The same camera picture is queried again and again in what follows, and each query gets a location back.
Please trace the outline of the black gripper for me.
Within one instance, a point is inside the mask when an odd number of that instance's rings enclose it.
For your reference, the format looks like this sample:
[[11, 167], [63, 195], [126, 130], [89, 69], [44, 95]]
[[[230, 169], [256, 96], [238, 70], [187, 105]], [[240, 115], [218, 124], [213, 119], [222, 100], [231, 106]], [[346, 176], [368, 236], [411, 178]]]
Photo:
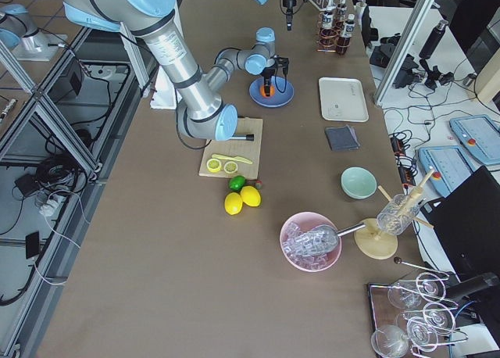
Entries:
[[270, 62], [271, 64], [265, 67], [260, 74], [265, 79], [269, 79], [266, 84], [265, 81], [262, 83], [262, 96], [272, 95], [272, 80], [270, 78], [276, 76], [279, 69], [282, 69], [284, 78], [288, 78], [289, 58], [275, 55]]

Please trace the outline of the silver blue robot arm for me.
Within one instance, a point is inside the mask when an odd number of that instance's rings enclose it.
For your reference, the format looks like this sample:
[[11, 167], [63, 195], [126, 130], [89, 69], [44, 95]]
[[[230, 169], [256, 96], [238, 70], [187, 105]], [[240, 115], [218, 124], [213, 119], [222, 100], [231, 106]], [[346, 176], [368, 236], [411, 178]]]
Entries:
[[68, 20], [97, 30], [117, 32], [122, 25], [145, 41], [182, 98], [177, 123], [192, 138], [226, 141], [238, 125], [235, 106], [219, 89], [235, 70], [270, 77], [277, 68], [273, 29], [262, 27], [250, 49], [225, 49], [208, 73], [195, 61], [174, 23], [177, 0], [63, 0]]

